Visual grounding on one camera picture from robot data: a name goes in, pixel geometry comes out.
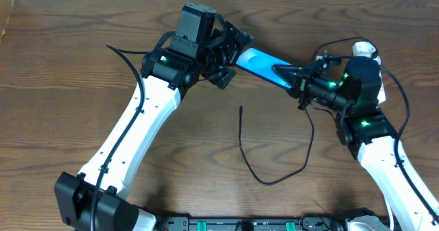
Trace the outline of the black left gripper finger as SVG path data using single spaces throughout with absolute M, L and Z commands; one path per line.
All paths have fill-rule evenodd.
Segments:
M 224 90 L 231 80 L 236 76 L 236 71 L 234 70 L 225 70 L 221 72 L 220 78 L 217 82 L 217 87 L 220 90 Z
M 251 35 L 242 36 L 236 42 L 236 50 L 233 56 L 233 64 L 235 64 L 239 56 L 243 53 L 243 50 L 252 42 L 254 42 L 254 37 Z

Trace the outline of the blue Galaxy smartphone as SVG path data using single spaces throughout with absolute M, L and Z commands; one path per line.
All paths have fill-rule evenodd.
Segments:
M 279 77 L 273 70 L 274 65 L 291 66 L 290 63 L 281 59 L 275 58 L 265 52 L 259 51 L 255 48 L 249 48 L 244 51 L 237 59 L 236 65 L 261 79 L 289 90 L 291 86 Z

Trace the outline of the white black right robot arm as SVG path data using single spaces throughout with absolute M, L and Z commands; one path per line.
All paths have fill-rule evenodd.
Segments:
M 275 64 L 273 71 L 304 110 L 312 101 L 336 111 L 341 144 L 367 170 L 402 230 L 437 230 L 438 201 L 422 181 L 396 130 L 378 107 L 382 66 L 366 56 L 348 58 L 340 81 L 324 75 L 325 57 L 307 66 Z

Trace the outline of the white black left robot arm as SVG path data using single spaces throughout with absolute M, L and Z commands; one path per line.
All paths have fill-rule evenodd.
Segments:
M 103 145 L 78 174 L 64 172 L 56 181 L 62 222 L 75 230 L 153 230 L 156 216 L 127 201 L 144 156 L 192 86 L 227 87 L 252 41 L 213 8 L 186 3 L 177 28 L 143 52 L 130 102 Z

